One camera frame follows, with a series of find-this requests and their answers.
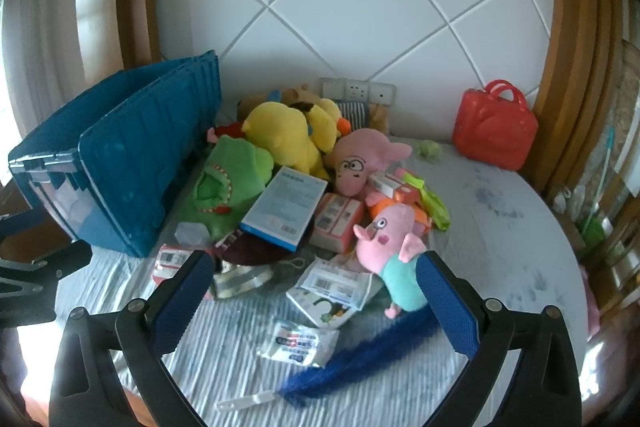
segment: red mini case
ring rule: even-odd
[[[500,97],[505,90],[513,100]],[[467,158],[516,171],[524,165],[537,130],[538,120],[523,93],[506,80],[493,80],[484,90],[463,94],[453,144]]]

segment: blue gripper pad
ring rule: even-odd
[[[178,272],[162,281],[149,297],[147,318],[152,331],[151,349],[156,355],[172,353],[189,326],[213,280],[211,257],[196,251]]]
[[[418,257],[415,279],[453,349],[471,360],[480,345],[478,320],[455,288],[458,279],[434,251]]]

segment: storage crate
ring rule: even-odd
[[[9,168],[72,238],[146,257],[220,98],[213,52],[119,71],[34,129]]]

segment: red case handle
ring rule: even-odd
[[[486,86],[484,86],[485,92],[488,93],[490,98],[498,98],[503,91],[511,91],[513,93],[513,102],[517,102],[520,106],[520,110],[527,110],[527,101],[524,99],[524,95],[521,90],[515,87],[510,82],[499,78],[498,80],[492,80]]]

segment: pig plush with glasses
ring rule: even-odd
[[[358,129],[336,142],[333,151],[324,157],[324,164],[335,169],[337,192],[363,200],[367,195],[367,177],[386,171],[391,163],[409,157],[411,151],[410,145],[391,143],[380,131]]]
[[[367,270],[377,273],[391,295],[391,306],[385,310],[390,319],[401,310],[416,311],[427,305],[427,299],[415,280],[418,255],[426,245],[412,232],[414,210],[396,203],[382,210],[366,229],[353,226],[358,238],[356,256]]]

